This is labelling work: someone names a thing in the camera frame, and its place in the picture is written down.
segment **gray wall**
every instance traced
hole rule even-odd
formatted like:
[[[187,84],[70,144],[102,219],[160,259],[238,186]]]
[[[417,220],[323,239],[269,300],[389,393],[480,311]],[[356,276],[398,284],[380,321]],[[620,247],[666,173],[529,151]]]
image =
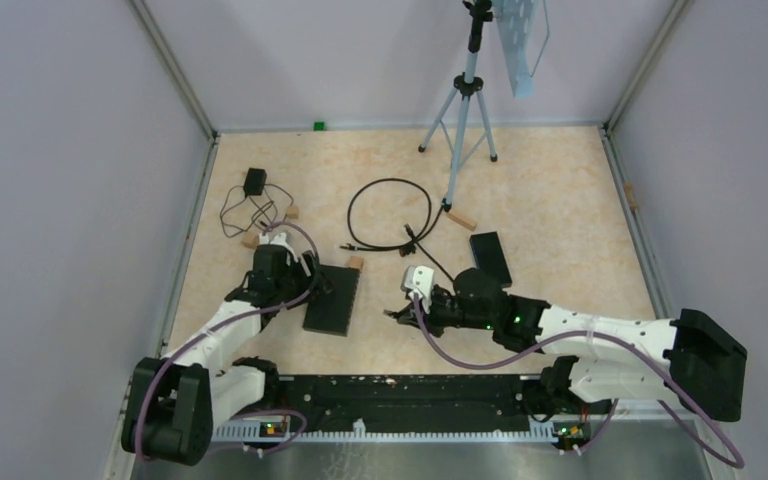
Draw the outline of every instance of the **gray wall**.
[[[675,305],[749,350],[732,430],[768,478],[768,2],[697,2],[618,138]]]
[[[471,20],[460,0],[148,3],[220,130],[427,125],[464,68]],[[531,98],[513,99],[485,27],[478,74],[497,124],[604,121],[672,2],[548,3]]]
[[[0,0],[0,479],[101,475],[206,148],[126,2]]]

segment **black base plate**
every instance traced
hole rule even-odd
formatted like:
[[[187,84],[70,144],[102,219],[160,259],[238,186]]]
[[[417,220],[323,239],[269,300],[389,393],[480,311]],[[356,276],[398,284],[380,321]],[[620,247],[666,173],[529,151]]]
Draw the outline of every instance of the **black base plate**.
[[[547,413],[516,398],[535,383],[519,375],[282,376],[276,391],[245,411],[292,408],[307,417],[308,431],[351,432],[362,418],[367,431],[379,433],[519,432],[529,429],[527,411]],[[559,410],[578,414],[580,406]],[[590,413],[607,408],[593,404]]]
[[[333,289],[331,293],[310,300],[302,328],[311,332],[348,336],[360,272],[354,268],[332,265],[321,265],[320,268]]]

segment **small wooden block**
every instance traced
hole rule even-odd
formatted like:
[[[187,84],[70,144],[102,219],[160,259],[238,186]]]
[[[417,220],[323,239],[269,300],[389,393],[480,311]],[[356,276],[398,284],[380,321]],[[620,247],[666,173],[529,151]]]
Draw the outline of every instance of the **small wooden block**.
[[[446,216],[449,217],[449,220],[452,220],[453,222],[464,227],[470,232],[474,232],[475,227],[478,226],[478,223],[476,223],[475,220],[467,217],[466,215],[464,215],[463,213],[455,209],[451,209],[448,212],[446,212]]]
[[[243,246],[246,248],[256,249],[260,245],[260,236],[257,232],[247,232],[243,234]]]
[[[634,199],[634,187],[630,183],[623,184],[623,190],[625,190],[625,199],[628,202],[628,208],[632,212],[637,211],[637,200]]]
[[[351,257],[349,258],[349,268],[354,268],[358,272],[363,271],[363,258]]]
[[[299,207],[296,205],[290,205],[287,207],[287,218],[295,220],[299,218]]]

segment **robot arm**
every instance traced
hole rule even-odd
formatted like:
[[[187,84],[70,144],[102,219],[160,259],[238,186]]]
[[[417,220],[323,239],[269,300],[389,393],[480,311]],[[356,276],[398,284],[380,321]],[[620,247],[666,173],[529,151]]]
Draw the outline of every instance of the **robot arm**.
[[[210,445],[214,426],[263,398],[268,377],[277,376],[274,365],[257,359],[241,359],[222,370],[231,356],[260,333],[277,312],[250,315],[215,332],[213,327],[233,316],[282,305],[309,289],[327,291],[327,279],[314,275],[317,268],[318,261],[310,252],[301,258],[296,255],[287,243],[286,233],[271,238],[261,235],[252,270],[190,340],[203,338],[186,351],[179,348],[161,359],[146,357],[137,364],[122,431],[123,449],[135,451],[136,422],[149,384],[167,359],[174,357],[174,364],[150,399],[142,447],[152,458],[185,465],[198,463]]]
[[[424,321],[435,337],[446,327],[493,331],[493,341],[521,352],[557,334],[599,332],[617,337],[668,371],[705,412],[720,421],[740,419],[746,349],[702,312],[683,310],[678,319],[624,320],[601,317],[505,293],[477,269],[461,272],[454,293],[434,283],[434,271],[410,267],[402,290],[419,297]],[[418,327],[408,305],[385,312]],[[549,395],[574,395],[582,403],[605,399],[651,399],[678,405],[680,399],[628,350],[592,336],[564,338],[543,347],[561,355],[541,374]]]

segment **power adapter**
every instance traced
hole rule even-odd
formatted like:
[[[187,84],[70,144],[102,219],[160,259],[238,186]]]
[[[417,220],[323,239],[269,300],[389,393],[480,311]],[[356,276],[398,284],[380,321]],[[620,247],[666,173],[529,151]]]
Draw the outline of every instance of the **power adapter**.
[[[266,170],[250,168],[246,173],[246,181],[243,183],[243,192],[246,197],[257,197],[263,194],[264,185],[266,185]]]

